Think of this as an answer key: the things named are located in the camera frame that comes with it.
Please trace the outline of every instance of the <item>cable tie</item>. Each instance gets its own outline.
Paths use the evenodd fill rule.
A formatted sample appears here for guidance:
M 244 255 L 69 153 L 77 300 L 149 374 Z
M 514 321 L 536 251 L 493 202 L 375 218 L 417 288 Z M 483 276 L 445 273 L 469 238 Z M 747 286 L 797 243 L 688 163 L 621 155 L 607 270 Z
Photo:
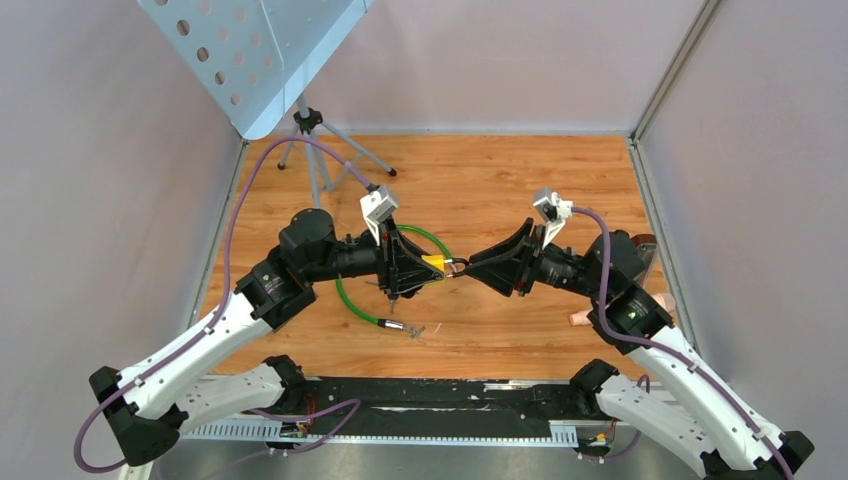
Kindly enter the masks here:
M 754 433 L 754 438 L 756 438 L 757 440 L 762 440 L 764 437 L 767 437 L 767 436 L 768 436 L 768 428 L 767 427 L 760 427 L 760 431 Z
M 689 373 L 695 373 L 695 370 L 701 368 L 701 359 L 692 360 L 692 365 L 686 367 L 686 370 L 689 370 Z

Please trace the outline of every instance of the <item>green hose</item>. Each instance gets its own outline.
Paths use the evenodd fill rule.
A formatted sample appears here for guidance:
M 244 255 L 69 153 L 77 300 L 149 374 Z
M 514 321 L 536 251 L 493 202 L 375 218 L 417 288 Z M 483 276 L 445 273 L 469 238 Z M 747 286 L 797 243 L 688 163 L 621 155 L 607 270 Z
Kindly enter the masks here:
M 444 243 L 442 243 L 438 238 L 436 238 L 435 235 L 428 232 L 427 230 L 424 230 L 424 229 L 421 229 L 421 228 L 418 228 L 418 227 L 413 227 L 412 225 L 398 225 L 397 227 L 398 227 L 398 230 L 405 230 L 407 232 L 417 233 L 417 234 L 421 235 L 422 237 L 426 238 L 427 240 L 430 240 L 431 242 L 433 242 L 433 244 L 435 244 L 436 247 L 442 252 L 442 255 L 445 256 L 446 260 L 449 259 L 449 258 L 453 258 L 450 254 L 450 251 L 448 250 L 448 247 L 446 247 Z M 363 312 L 362 310 L 359 309 L 359 307 L 357 307 L 350 300 L 350 298 L 347 296 L 347 293 L 344 290 L 344 285 L 342 285 L 342 279 L 341 278 L 336 279 L 336 291 L 339 292 L 339 297 L 342 299 L 342 302 L 344 302 L 344 304 L 348 308 L 348 310 L 350 310 L 357 317 L 365 320 L 368 323 L 373 323 L 374 325 L 378 324 L 380 319 L 378 319 L 376 317 L 372 317 L 371 315 L 368 315 L 367 313 Z

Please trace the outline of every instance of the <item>yellow tape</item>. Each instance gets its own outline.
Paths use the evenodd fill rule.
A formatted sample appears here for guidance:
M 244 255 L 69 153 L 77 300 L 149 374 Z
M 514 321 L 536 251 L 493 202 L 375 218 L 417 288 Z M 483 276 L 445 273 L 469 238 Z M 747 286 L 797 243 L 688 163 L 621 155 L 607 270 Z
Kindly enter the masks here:
M 445 281 L 445 256 L 444 255 L 421 255 L 421 260 L 429 263 L 438 271 L 442 272 L 442 279 L 439 282 Z

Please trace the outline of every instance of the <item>gray wall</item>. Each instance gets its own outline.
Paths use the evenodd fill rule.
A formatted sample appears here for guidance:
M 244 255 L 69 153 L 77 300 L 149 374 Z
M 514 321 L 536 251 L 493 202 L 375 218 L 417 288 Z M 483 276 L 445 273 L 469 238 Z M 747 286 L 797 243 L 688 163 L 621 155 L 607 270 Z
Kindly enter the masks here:
M 629 130 L 700 6 L 377 0 L 307 93 L 354 129 Z
M 0 58 L 0 477 L 88 478 L 88 375 L 188 324 L 240 141 L 133 1 L 0 2 Z
M 844 478 L 848 3 L 725 2 L 644 141 L 704 356 Z

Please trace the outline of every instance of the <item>metal frame edge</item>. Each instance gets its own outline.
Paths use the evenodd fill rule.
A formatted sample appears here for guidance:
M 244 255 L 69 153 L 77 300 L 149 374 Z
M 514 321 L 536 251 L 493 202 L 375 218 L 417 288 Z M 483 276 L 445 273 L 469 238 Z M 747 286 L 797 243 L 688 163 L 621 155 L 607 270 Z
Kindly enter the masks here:
M 277 125 L 272 135 L 288 135 L 288 123 Z M 630 130 L 522 130 L 522 129 L 463 129 L 463 128 L 340 128 L 348 135 L 537 135 L 537 136 L 598 136 L 629 137 Z
M 627 151 L 630 153 L 630 161 L 633 163 L 633 171 L 636 174 L 636 183 L 642 192 L 642 201 L 645 205 L 645 213 L 648 223 L 651 225 L 654 235 L 657 237 L 657 246 L 660 250 L 660 262 L 662 262 L 668 288 L 677 303 L 677 323 L 683 329 L 683 334 L 689 342 L 697 349 L 698 342 L 693 328 L 693 317 L 686 302 L 685 283 L 677 273 L 677 265 L 680 264 L 677 252 L 669 241 L 668 227 L 662 208 L 655 199 L 656 188 L 654 187 L 653 175 L 645 158 L 641 144 L 632 140 L 627 141 Z
M 654 90 L 654 94 L 651 96 L 648 106 L 645 107 L 644 113 L 639 118 L 636 128 L 631 132 L 631 138 L 637 143 L 644 138 L 645 132 L 648 131 L 651 123 L 653 123 L 660 106 L 662 106 L 668 93 L 674 87 L 677 77 L 688 63 L 692 52 L 698 46 L 698 42 L 703 38 L 704 33 L 715 18 L 718 8 L 723 3 L 724 0 L 705 0 L 701 5 L 701 9 L 695 16 L 695 21 L 692 22 L 692 26 L 689 27 L 689 31 L 686 32 L 686 36 L 683 38 L 683 43 L 680 44 L 680 48 L 677 49 L 668 69 L 666 69 L 659 85 Z
M 212 272 L 215 270 L 215 261 L 218 258 L 218 251 L 221 248 L 221 241 L 224 239 L 224 231 L 227 228 L 227 219 L 230 208 L 233 205 L 233 200 L 236 197 L 238 190 L 239 178 L 241 178 L 242 170 L 244 169 L 245 161 L 247 160 L 247 149 L 250 146 L 250 141 L 242 138 L 239 154 L 236 159 L 233 175 L 230 179 L 229 190 L 224 198 L 224 204 L 221 206 L 221 212 L 218 217 L 218 225 L 215 227 L 215 233 L 212 240 L 212 246 L 209 250 L 209 256 L 206 258 L 206 265 L 203 268 L 203 276 L 200 285 L 197 289 L 197 296 L 194 299 L 194 305 L 191 308 L 191 318 L 186 328 L 194 325 L 200 315 L 200 309 L 203 307 L 203 300 L 206 298 L 206 291 L 209 289 L 209 282 L 212 280 Z

